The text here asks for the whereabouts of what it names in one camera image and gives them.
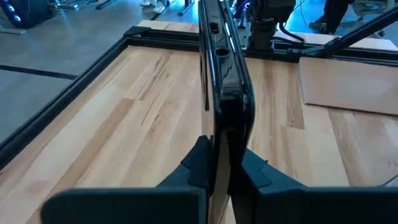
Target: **person's leg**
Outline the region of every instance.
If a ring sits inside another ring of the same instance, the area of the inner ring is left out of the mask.
[[[330,15],[328,16],[328,21],[326,23],[326,32],[334,34],[337,27],[340,25],[346,11],[348,9],[349,0],[337,0],[332,5]]]
[[[139,3],[141,6],[155,6],[156,5],[156,0],[142,0],[142,2]]]
[[[311,22],[308,26],[311,28],[319,29],[328,21],[331,9],[335,1],[339,0],[326,0],[325,6],[323,7],[323,15],[314,22]]]
[[[160,14],[166,9],[166,6],[167,6],[167,0],[157,0],[154,12]]]

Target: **black plastic part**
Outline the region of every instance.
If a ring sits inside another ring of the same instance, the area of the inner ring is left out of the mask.
[[[124,36],[129,45],[158,47],[170,50],[199,51],[199,35],[192,32],[177,32],[132,27]]]
[[[229,192],[236,223],[389,223],[398,190],[306,187],[247,150]]]
[[[265,223],[262,222],[263,220],[259,221],[258,218],[258,214],[263,212],[262,208],[259,208],[261,189],[271,193],[305,187],[270,166],[249,149],[244,154],[242,166],[233,169],[231,176],[229,193],[234,208],[235,220],[238,224]]]
[[[0,144],[0,169],[40,134],[127,46],[126,39],[120,39],[52,101],[4,140]]]
[[[150,31],[150,27],[140,27],[140,26],[132,26],[129,30],[127,30],[123,36],[125,37],[133,37],[135,35],[144,34],[147,31]]]
[[[74,189],[46,201],[43,224],[206,224],[206,192],[192,187]]]
[[[215,175],[212,163],[213,149],[210,141],[206,136],[200,136],[181,164],[158,187],[189,185],[205,189],[211,195],[214,186],[210,179]]]
[[[254,91],[225,1],[199,2],[202,130],[213,148],[216,175],[209,222],[219,223],[229,200],[231,169],[239,166],[254,122]]]

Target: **wooden board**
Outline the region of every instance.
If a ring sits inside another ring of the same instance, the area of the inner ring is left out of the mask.
[[[301,58],[304,101],[398,115],[398,68],[321,58]]]
[[[296,64],[247,64],[248,147],[271,165],[309,186],[398,173],[398,120],[304,105]],[[0,171],[0,223],[39,223],[41,203],[71,187],[155,186],[201,134],[200,97],[197,53],[129,47]],[[224,222],[234,223],[231,204]]]

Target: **metal bar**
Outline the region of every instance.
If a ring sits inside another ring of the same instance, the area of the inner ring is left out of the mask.
[[[8,66],[8,65],[0,65],[0,70],[40,75],[40,76],[52,77],[52,78],[63,78],[63,79],[67,79],[67,80],[75,80],[77,77],[77,75],[71,75],[71,74],[65,74],[65,73],[59,73],[59,72],[43,71],[43,70],[37,70],[37,69],[32,69],[32,68],[21,68],[21,67]]]
[[[129,35],[129,32],[125,34],[128,37],[134,37],[136,35]],[[199,34],[194,32],[179,32],[172,30],[157,30],[157,29],[149,29],[141,34],[140,37],[152,37],[156,39],[169,39],[173,41],[194,41],[199,43]]]
[[[0,144],[0,170],[55,119],[126,47],[120,39],[76,80]]]
[[[129,45],[199,52],[199,42],[156,39],[150,37],[128,37],[127,39]]]

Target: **cardboard sheet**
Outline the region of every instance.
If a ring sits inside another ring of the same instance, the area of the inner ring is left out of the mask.
[[[398,68],[301,58],[304,102],[398,115]]]

